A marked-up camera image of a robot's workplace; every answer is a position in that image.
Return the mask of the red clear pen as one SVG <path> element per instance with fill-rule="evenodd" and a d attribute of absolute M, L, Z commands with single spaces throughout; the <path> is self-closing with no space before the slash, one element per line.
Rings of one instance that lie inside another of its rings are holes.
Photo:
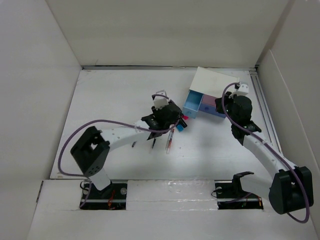
<path fill-rule="evenodd" d="M 169 151 L 170 151 L 170 147 L 171 147 L 171 144 L 172 144 L 172 140 L 173 140 L 173 135 L 174 135 L 174 132 L 175 132 L 175 129 L 173 128 L 169 135 L 168 135 L 168 139 L 167 139 L 167 143 L 166 143 L 166 154 L 169 154 Z"/>

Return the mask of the white drawer organizer cabinet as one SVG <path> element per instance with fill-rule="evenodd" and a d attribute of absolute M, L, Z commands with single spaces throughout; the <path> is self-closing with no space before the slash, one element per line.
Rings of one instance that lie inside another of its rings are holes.
<path fill-rule="evenodd" d="M 198 67 L 189 89 L 204 95 L 220 98 L 227 85 L 238 81 L 238 77 Z"/>

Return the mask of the light blue drawer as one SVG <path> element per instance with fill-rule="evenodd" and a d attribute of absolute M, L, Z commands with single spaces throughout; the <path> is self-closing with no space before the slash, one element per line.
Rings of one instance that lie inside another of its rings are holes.
<path fill-rule="evenodd" d="M 182 113 L 189 118 L 195 119 L 198 114 L 203 96 L 203 93 L 189 90 L 182 108 Z"/>

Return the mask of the pink drawer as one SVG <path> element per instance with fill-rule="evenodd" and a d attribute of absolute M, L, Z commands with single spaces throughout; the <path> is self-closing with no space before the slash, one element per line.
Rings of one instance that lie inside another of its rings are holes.
<path fill-rule="evenodd" d="M 216 107 L 216 97 L 204 94 L 201 103 L 203 105 Z"/>

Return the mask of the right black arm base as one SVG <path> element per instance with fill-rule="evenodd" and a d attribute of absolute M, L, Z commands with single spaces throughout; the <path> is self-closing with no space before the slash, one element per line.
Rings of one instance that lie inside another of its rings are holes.
<path fill-rule="evenodd" d="M 253 174 L 245 171 L 234 174 L 232 180 L 215 181 L 215 190 L 211 192 L 211 196 L 217 200 L 219 210 L 264 209 L 261 197 L 242 189 L 241 178 Z"/>

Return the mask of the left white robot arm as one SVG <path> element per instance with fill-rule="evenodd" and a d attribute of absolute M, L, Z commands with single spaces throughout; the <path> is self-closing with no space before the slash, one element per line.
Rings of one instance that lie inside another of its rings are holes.
<path fill-rule="evenodd" d="M 152 113 L 133 125 L 117 121 L 109 123 L 120 127 L 98 130 L 87 128 L 70 150 L 83 175 L 91 181 L 95 194 L 107 198 L 114 190 L 113 183 L 104 170 L 109 152 L 139 141 L 148 141 L 166 134 L 180 125 L 186 128 L 182 110 L 166 96 L 152 96 Z"/>

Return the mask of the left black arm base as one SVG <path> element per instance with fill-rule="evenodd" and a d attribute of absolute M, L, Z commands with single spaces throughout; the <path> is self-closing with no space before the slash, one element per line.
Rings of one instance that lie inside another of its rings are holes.
<path fill-rule="evenodd" d="M 87 180 L 80 183 L 82 195 L 79 203 L 81 210 L 125 210 L 127 205 L 128 184 L 112 183 L 106 190 L 99 191 Z"/>

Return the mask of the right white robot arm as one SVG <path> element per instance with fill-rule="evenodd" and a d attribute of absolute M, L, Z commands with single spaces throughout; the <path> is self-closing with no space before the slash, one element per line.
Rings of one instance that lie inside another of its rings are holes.
<path fill-rule="evenodd" d="M 231 122 L 233 137 L 267 170 L 271 179 L 259 178 L 252 171 L 236 173 L 228 189 L 233 195 L 230 204 L 249 195 L 257 195 L 269 201 L 280 215 L 305 209 L 306 223 L 314 204 L 313 179 L 306 167 L 298 167 L 281 155 L 267 140 L 262 129 L 252 120 L 252 101 L 243 95 L 225 96 L 215 100 L 216 111 L 225 114 Z"/>

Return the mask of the purple blue lower drawer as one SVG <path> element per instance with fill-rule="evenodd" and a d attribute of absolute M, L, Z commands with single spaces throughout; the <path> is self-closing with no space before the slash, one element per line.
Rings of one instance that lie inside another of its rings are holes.
<path fill-rule="evenodd" d="M 214 116 L 217 116 L 217 117 L 220 117 L 220 118 L 223 118 L 223 119 L 226 118 L 226 115 L 224 113 L 217 112 L 216 111 L 216 107 L 213 106 L 213 105 L 201 103 L 199 105 L 199 109 L 198 110 L 201 111 L 201 112 L 204 112 L 206 114 L 214 115 Z"/>

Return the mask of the blue cap black marker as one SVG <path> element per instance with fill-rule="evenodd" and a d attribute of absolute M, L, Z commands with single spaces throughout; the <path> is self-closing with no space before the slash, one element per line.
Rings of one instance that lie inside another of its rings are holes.
<path fill-rule="evenodd" d="M 176 129 L 178 130 L 178 132 L 182 132 L 185 129 L 185 127 L 182 124 L 178 124 L 176 126 Z"/>

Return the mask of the pink cap black marker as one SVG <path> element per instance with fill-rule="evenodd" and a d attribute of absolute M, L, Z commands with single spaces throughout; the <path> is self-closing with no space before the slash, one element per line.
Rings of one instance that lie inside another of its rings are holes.
<path fill-rule="evenodd" d="M 188 117 L 187 115 L 184 115 L 184 114 L 182 114 L 182 118 L 183 118 L 184 120 L 188 120 L 188 119 L 189 119 L 189 117 Z"/>

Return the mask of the metal rail right edge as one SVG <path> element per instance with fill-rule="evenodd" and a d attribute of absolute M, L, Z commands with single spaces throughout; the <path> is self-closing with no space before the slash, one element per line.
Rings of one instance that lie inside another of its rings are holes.
<path fill-rule="evenodd" d="M 266 138 L 268 138 L 268 142 L 270 143 L 270 145 L 273 145 L 274 149 L 278 151 L 278 153 L 282 157 L 284 157 L 282 147 L 276 132 L 275 125 L 273 123 L 273 119 L 267 104 L 265 94 L 262 89 L 262 85 L 260 83 L 258 73 L 255 69 L 251 69 L 249 71 L 249 75 L 251 78 L 252 87 L 254 89 L 258 105 L 260 107 L 264 125 L 266 127 L 266 130 L 263 130 L 264 135 Z"/>

